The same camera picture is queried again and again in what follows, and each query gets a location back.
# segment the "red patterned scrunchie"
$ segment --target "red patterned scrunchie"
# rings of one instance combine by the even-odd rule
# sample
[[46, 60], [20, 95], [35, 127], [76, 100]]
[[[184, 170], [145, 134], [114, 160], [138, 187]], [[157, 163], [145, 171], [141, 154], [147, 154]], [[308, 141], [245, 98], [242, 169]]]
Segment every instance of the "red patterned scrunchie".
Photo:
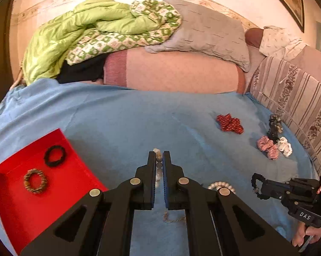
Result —
[[273, 143], [267, 136], [262, 136], [257, 142], [260, 151], [266, 151], [267, 157], [271, 160], [276, 160], [279, 156], [279, 150], [276, 144]]
[[239, 135], [243, 133], [243, 127], [240, 124], [240, 119], [231, 117], [229, 113], [226, 115], [218, 115], [216, 117], [216, 121], [224, 132], [233, 131]]

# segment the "green patterned blanket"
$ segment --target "green patterned blanket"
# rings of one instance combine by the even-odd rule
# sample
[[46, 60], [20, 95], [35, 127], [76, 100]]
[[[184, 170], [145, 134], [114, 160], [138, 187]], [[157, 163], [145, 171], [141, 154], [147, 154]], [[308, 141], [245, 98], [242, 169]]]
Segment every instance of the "green patterned blanket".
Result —
[[80, 63], [102, 53], [166, 41], [181, 24], [168, 3], [86, 0], [40, 26], [22, 61], [27, 85], [39, 78], [55, 78], [66, 59]]
[[144, 0], [134, 1], [130, 6], [133, 16], [146, 16], [159, 24], [159, 28], [139, 34], [119, 34], [102, 28], [89, 29], [85, 36], [67, 55], [69, 65], [80, 63], [103, 53], [115, 52], [129, 48], [155, 45], [166, 41], [180, 26], [180, 14], [168, 3]]

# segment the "pearl bracelet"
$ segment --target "pearl bracelet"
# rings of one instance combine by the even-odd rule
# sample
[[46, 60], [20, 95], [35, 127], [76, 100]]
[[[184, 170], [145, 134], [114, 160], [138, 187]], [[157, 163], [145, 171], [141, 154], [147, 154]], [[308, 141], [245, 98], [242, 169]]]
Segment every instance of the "pearl bracelet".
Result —
[[216, 191], [218, 191], [221, 188], [228, 188], [230, 191], [235, 193], [235, 189], [233, 188], [233, 186], [226, 182], [221, 182], [221, 181], [215, 182], [208, 187], [208, 189], [215, 189], [215, 188], [216, 188]]

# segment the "blue bedsheet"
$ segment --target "blue bedsheet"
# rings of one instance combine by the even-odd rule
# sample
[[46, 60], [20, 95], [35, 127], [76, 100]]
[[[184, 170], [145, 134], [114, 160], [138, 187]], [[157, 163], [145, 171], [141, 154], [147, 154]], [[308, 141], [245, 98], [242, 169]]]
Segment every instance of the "blue bedsheet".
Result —
[[[215, 117], [231, 113], [245, 132], [222, 132]], [[215, 181], [233, 185], [237, 195], [283, 236], [290, 239], [294, 219], [278, 200], [259, 200], [250, 179], [315, 178], [309, 156], [284, 126], [293, 154], [269, 160], [256, 147], [266, 134], [270, 112], [236, 93], [199, 95], [144, 92], [85, 83], [59, 85], [40, 79], [10, 91], [0, 104], [0, 163], [21, 148], [61, 128], [80, 157], [108, 188], [132, 177], [146, 164], [154, 147], [169, 150], [174, 164], [205, 187]], [[131, 256], [187, 256], [184, 222], [165, 223], [163, 182], [156, 188], [155, 208], [136, 211]], [[183, 211], [171, 211], [176, 219]], [[15, 255], [0, 221], [0, 238]]]

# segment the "white cloth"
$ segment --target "white cloth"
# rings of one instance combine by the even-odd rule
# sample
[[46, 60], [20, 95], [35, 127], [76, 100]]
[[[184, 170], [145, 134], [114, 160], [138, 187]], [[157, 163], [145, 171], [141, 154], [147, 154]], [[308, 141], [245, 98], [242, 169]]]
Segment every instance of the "white cloth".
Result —
[[285, 137], [281, 137], [278, 140], [277, 146], [279, 151], [281, 151], [285, 157], [288, 157], [293, 152], [291, 144], [287, 141]]
[[275, 26], [265, 26], [264, 29], [259, 51], [265, 56], [290, 61], [307, 45], [287, 29]]

